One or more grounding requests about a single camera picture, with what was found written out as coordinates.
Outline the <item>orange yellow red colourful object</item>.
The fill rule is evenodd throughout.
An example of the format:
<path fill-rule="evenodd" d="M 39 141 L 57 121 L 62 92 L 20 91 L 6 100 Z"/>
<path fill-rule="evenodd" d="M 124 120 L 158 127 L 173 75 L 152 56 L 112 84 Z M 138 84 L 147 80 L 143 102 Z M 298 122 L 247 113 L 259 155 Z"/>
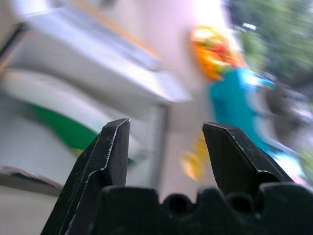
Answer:
<path fill-rule="evenodd" d="M 198 25 L 190 33 L 191 48 L 208 80 L 221 81 L 223 74 L 247 68 L 243 54 L 235 49 L 226 34 L 208 25 Z"/>

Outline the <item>dark grey rounded object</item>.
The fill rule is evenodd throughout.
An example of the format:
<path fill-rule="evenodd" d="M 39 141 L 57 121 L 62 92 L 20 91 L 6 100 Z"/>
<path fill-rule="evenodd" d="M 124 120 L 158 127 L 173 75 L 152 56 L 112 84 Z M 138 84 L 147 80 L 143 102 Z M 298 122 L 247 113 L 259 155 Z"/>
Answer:
<path fill-rule="evenodd" d="M 292 131 L 313 125 L 313 113 L 307 96 L 282 83 L 265 92 L 269 110 L 274 114 L 277 131 Z"/>

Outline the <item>green foliage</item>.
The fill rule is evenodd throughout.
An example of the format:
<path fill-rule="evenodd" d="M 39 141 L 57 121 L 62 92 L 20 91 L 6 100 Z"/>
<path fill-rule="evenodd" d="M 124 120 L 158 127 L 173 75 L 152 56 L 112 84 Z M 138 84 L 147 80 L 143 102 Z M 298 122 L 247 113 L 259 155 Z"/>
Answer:
<path fill-rule="evenodd" d="M 229 0 L 244 57 L 255 72 L 293 81 L 313 71 L 313 0 Z"/>

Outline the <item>teal blue object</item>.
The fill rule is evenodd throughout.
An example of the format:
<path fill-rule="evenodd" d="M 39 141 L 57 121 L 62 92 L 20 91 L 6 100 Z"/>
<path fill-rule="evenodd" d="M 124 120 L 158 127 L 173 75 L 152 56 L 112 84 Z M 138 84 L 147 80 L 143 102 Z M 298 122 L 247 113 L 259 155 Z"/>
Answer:
<path fill-rule="evenodd" d="M 237 127 L 252 142 L 272 157 L 298 153 L 279 140 L 275 120 L 282 120 L 270 108 L 267 94 L 277 94 L 277 83 L 248 69 L 234 69 L 222 74 L 223 80 L 211 86 L 216 121 Z"/>

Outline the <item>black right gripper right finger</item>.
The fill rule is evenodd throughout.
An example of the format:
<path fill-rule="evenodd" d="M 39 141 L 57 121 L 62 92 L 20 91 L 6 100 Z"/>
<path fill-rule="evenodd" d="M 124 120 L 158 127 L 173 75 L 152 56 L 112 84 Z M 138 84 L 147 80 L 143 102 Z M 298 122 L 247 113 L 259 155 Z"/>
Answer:
<path fill-rule="evenodd" d="M 241 129 L 206 122 L 202 131 L 217 186 L 224 194 L 254 196 L 261 184 L 293 181 Z"/>

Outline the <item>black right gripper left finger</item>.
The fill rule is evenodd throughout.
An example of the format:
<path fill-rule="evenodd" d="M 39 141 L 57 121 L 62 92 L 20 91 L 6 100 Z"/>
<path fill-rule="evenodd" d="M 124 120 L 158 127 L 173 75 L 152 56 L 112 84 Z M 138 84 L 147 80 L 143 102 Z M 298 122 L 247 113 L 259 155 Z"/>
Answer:
<path fill-rule="evenodd" d="M 41 235 L 88 235 L 100 191 L 126 183 L 130 121 L 107 123 L 76 160 Z"/>

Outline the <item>white shelf unit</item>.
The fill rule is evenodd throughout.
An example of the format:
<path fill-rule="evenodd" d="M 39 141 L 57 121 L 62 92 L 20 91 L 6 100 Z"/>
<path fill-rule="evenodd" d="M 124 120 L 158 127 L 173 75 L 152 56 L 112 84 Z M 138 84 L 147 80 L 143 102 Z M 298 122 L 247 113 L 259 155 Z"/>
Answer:
<path fill-rule="evenodd" d="M 55 76 L 131 123 L 130 186 L 160 188 L 171 105 L 189 101 L 180 81 L 145 48 L 71 0 L 0 0 L 0 184 L 36 180 L 55 194 L 82 151 L 70 148 L 27 103 L 8 94 L 8 69 Z"/>

